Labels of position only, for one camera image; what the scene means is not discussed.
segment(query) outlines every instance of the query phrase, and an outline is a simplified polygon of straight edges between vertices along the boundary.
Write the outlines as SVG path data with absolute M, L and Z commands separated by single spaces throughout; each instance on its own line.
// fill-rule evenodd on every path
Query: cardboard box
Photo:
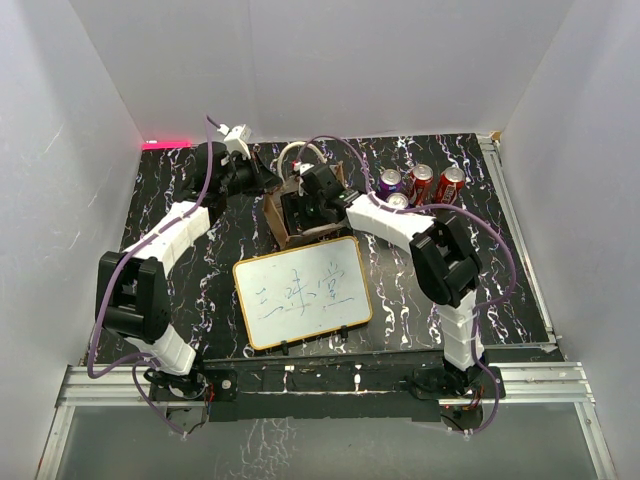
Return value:
M 338 165 L 336 166 L 332 165 L 331 168 L 333 169 L 340 183 L 346 187 L 342 162 L 338 163 Z M 329 233 L 335 232 L 336 230 L 340 230 L 345 226 L 343 223 L 330 223 L 327 225 L 322 225 L 320 227 L 305 230 L 299 235 L 289 235 L 284 224 L 284 216 L 282 214 L 282 204 L 280 203 L 280 196 L 285 193 L 296 192 L 297 190 L 298 182 L 296 181 L 295 177 L 290 176 L 289 178 L 287 178 L 282 187 L 280 187 L 273 193 L 266 194 L 264 197 L 264 216 L 267 219 L 267 223 L 269 224 L 269 228 L 271 229 L 273 236 L 276 238 L 276 241 L 278 242 L 278 245 L 280 245 L 280 248 L 282 250 L 307 245 L 314 240 L 317 240 L 318 238 Z

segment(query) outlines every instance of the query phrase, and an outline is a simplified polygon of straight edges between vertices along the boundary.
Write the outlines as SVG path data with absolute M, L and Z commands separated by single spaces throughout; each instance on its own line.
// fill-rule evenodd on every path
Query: black marble surface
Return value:
M 457 204 L 486 219 L 504 237 L 514 257 L 513 239 L 500 207 L 482 152 L 473 134 L 368 138 L 351 141 L 366 155 L 372 173 L 385 168 L 407 172 L 416 163 L 436 173 L 457 165 L 467 173 L 467 184 Z M 262 158 L 275 170 L 275 158 L 284 143 L 257 145 Z M 333 141 L 320 142 L 328 160 L 344 161 L 348 181 L 363 188 L 357 160 Z M 306 152 L 313 160 L 311 152 Z M 287 160 L 291 161 L 295 153 Z M 193 168 L 193 150 L 156 150 L 142 154 L 131 200 L 122 248 L 138 241 L 169 211 L 173 194 Z M 484 264 L 478 302 L 498 296 L 508 284 L 506 262 L 497 244 L 469 224 L 469 233 Z M 372 235 L 356 233 L 368 277 L 374 315 L 356 328 L 346 342 L 339 336 L 306 341 L 292 355 L 405 350 L 441 345 L 437 307 L 418 288 L 410 257 Z M 198 239 L 177 262 L 168 279 L 173 324 L 183 338 L 203 352 L 205 359 L 253 356 L 232 276 L 242 259 L 278 250 L 262 214 L 262 198 L 234 197 L 211 230 Z M 548 337 L 522 263 L 516 258 L 517 289 L 511 300 L 492 308 L 482 318 L 485 344 L 546 342 Z M 121 338 L 104 332 L 97 361 L 110 363 L 135 351 Z

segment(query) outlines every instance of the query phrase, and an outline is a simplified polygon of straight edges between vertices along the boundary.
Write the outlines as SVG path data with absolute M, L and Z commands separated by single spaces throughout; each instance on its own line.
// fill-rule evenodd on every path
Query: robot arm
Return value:
M 374 203 L 368 195 L 343 187 L 327 165 L 306 170 L 301 180 L 306 193 L 332 221 L 346 219 L 354 230 L 376 235 L 411 255 L 420 289 L 438 304 L 445 360 L 461 371 L 472 367 L 472 345 L 476 358 L 484 352 L 477 333 L 472 342 L 482 263 L 460 221 L 382 210 L 376 205 L 379 200 Z
M 118 262 L 126 252 L 152 238 L 125 265 L 109 299 L 103 327 L 119 334 L 141 352 L 151 354 L 162 372 L 161 378 L 155 378 L 154 383 L 164 382 L 174 390 L 179 388 L 184 395 L 200 390 L 197 372 L 193 368 L 198 358 L 196 351 L 171 325 L 166 279 L 182 254 L 222 215 L 228 197 L 261 195 L 281 184 L 257 154 L 249 152 L 246 145 L 248 129 L 245 126 L 232 130 L 222 126 L 220 131 L 226 137 L 224 143 L 213 144 L 215 176 L 202 204 L 185 216 L 195 206 L 195 199 L 204 186 L 206 144 L 196 150 L 196 173 L 187 180 L 169 213 L 125 252 L 104 254 L 98 269 L 96 315 Z M 163 226 L 176 218 L 182 221 L 156 236 Z

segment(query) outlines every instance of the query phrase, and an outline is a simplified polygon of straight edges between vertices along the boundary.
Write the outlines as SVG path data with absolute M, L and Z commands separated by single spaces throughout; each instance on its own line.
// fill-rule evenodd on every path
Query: white board with writing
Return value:
M 243 260 L 233 277 L 256 350 L 366 323 L 373 315 L 354 237 Z

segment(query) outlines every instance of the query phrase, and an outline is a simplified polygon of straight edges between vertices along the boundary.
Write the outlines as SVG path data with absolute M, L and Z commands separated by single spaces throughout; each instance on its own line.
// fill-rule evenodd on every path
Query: white enclosure wall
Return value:
M 503 135 L 563 347 L 584 362 L 621 479 L 638 478 L 640 4 L 578 0 Z
M 146 140 L 501 130 L 572 0 L 70 0 Z
M 86 348 L 142 140 L 68 2 L 1 4 L 0 476 L 23 479 Z

